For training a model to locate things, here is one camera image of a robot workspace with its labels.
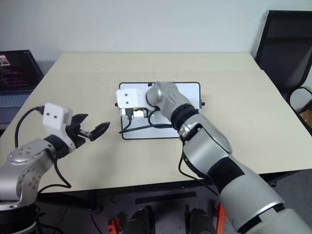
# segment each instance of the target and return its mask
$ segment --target black cylinder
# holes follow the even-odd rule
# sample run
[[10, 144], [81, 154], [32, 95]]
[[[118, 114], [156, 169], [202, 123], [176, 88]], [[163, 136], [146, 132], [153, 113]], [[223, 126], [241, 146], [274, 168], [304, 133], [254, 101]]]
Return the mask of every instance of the black cylinder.
[[0, 233], [16, 233], [24, 230], [36, 221], [36, 205], [31, 204], [8, 211], [0, 211]]
[[175, 109], [171, 115], [173, 127], [179, 131], [182, 124], [191, 116], [198, 114], [198, 110], [191, 104], [183, 104]]

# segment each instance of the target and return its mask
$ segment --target chair backrest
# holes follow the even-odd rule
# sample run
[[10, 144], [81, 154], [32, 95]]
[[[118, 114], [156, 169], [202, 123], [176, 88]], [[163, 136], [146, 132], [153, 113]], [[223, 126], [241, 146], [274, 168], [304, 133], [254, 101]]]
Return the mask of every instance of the chair backrest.
[[289, 102], [312, 64], [312, 12], [269, 11], [255, 61]]

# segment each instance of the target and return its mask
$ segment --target laptop keyboard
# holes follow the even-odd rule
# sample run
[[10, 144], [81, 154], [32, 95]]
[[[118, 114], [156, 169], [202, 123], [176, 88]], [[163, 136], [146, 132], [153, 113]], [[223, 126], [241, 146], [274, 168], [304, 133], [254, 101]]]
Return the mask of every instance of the laptop keyboard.
[[29, 94], [0, 95], [0, 108], [21, 107], [29, 97]]

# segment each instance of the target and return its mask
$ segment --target black cable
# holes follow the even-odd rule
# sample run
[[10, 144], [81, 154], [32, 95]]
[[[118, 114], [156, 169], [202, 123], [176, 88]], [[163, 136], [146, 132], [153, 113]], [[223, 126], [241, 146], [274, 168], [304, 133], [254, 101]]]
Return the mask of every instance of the black cable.
[[67, 213], [67, 210], [68, 210], [68, 207], [66, 206], [66, 209], [65, 209], [65, 211], [64, 211], [64, 213], [63, 213], [63, 216], [62, 216], [62, 218], [60, 219], [60, 221], [58, 222], [57, 228], [59, 228], [60, 224], [62, 223], [63, 219], [65, 218], [65, 215], [66, 215], [66, 213]]
[[19, 122], [16, 125], [15, 128], [15, 135], [14, 135], [14, 142], [15, 142], [15, 148], [17, 148], [19, 146], [19, 130], [20, 130], [20, 125], [23, 122], [23, 120], [33, 111], [36, 110], [35, 108], [31, 108], [30, 110], [28, 110], [19, 120]]
[[180, 172], [182, 175], [187, 176], [188, 178], [191, 178], [191, 179], [194, 179], [194, 180], [198, 181], [198, 182], [201, 183], [203, 186], [205, 186], [207, 189], [209, 189], [214, 195], [216, 195], [217, 197], [219, 197], [219, 195], [218, 195], [212, 188], [210, 188], [205, 182], [203, 182], [202, 180], [197, 179], [196, 177], [193, 177], [193, 176], [188, 175], [188, 174], [184, 173], [183, 171], [181, 171], [182, 160], [183, 160], [183, 158], [182, 158], [182, 156], [181, 156], [180, 162], [179, 162], [179, 166], [178, 166], [179, 172]]
[[128, 129], [131, 125], [131, 119], [129, 119], [129, 124], [126, 127], [124, 127], [119, 133], [128, 133], [128, 132], [137, 131], [137, 130], [146, 129], [146, 128], [172, 128], [171, 124], [166, 124], [166, 123], [152, 124], [151, 116], [157, 111], [160, 111], [160, 110], [155, 109], [152, 112], [150, 112], [150, 114], [148, 115], [147, 121], [149, 125]]
[[50, 226], [50, 225], [46, 225], [46, 224], [43, 224], [43, 223], [41, 223], [40, 225], [41, 225], [43, 228], [53, 229], [53, 230], [55, 230], [56, 232], [58, 232], [58, 233], [60, 233], [60, 234], [64, 234], [64, 232], [63, 232], [61, 229], [57, 228], [57, 227]]
[[156, 127], [156, 126], [155, 126], [156, 124], [152, 124], [152, 122], [151, 122], [151, 117], [152, 117], [152, 115], [153, 115], [155, 112], [157, 112], [157, 111], [160, 111], [160, 109], [155, 109], [155, 110], [153, 110], [152, 112], [150, 112], [150, 114], [148, 115], [147, 121], [148, 121], [149, 125], [152, 125], [154, 128], [172, 128], [172, 125], [171, 125], [171, 124], [163, 123], [162, 126], [159, 126], [159, 127]]
[[128, 128], [130, 127], [130, 125], [131, 125], [131, 121], [132, 121], [132, 119], [130, 118], [130, 119], [129, 119], [129, 123], [128, 123], [128, 125], [127, 125], [126, 127], [124, 127], [122, 130], [126, 130], [126, 129], [128, 129]]
[[39, 218], [36, 219], [36, 222], [37, 222], [37, 230], [38, 230], [39, 234], [43, 234], [42, 228], [53, 229], [54, 231], [56, 231], [60, 234], [64, 234], [64, 232], [60, 228], [41, 223]]
[[48, 186], [43, 187], [42, 189], [39, 190], [38, 194], [41, 194], [43, 190], [46, 190], [48, 188], [51, 187], [63, 187], [63, 188], [67, 188], [70, 189], [72, 187], [72, 185], [62, 176], [62, 174], [59, 172], [59, 168], [58, 168], [58, 160], [55, 159], [54, 161], [54, 169], [56, 171], [56, 173], [58, 174], [59, 178], [65, 183], [65, 184], [50, 184]]
[[33, 111], [39, 111], [42, 115], [44, 112], [44, 106], [37, 106], [35, 108], [31, 108], [28, 110], [18, 121], [16, 128], [15, 128], [15, 134], [14, 134], [14, 143], [15, 143], [15, 148], [19, 146], [19, 130], [20, 130], [20, 125], [23, 122], [23, 120]]
[[137, 128], [131, 128], [131, 129], [123, 129], [119, 133], [127, 133], [127, 132], [132, 132], [132, 131], [137, 131], [140, 129], [145, 129], [145, 128], [154, 128], [154, 127], [162, 127], [162, 128], [172, 128], [172, 126], [166, 126], [167, 124], [153, 124], [153, 125], [146, 125], [146, 126], [141, 126]]
[[94, 223], [94, 226], [97, 228], [98, 232], [99, 232], [100, 234], [103, 234], [103, 233], [101, 232], [100, 228], [98, 228], [97, 223], [94, 221], [93, 214], [91, 214], [91, 219], [92, 219], [92, 222]]

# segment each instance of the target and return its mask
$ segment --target table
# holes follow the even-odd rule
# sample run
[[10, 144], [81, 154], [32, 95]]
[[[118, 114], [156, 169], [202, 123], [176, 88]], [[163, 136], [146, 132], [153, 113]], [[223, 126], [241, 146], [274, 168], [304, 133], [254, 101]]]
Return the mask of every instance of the table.
[[[230, 141], [234, 156], [256, 173], [312, 168], [312, 138], [248, 53], [65, 53], [0, 138], [0, 163], [14, 148], [14, 129], [28, 109], [52, 102], [88, 113], [82, 128], [110, 121], [108, 131], [58, 163], [71, 189], [106, 189], [189, 180], [177, 170], [179, 139], [123, 140], [116, 89], [121, 82], [199, 82], [204, 114]], [[29, 115], [19, 143], [46, 137], [42, 116]], [[185, 164], [182, 170], [194, 175]], [[51, 168], [39, 188], [60, 183]]]

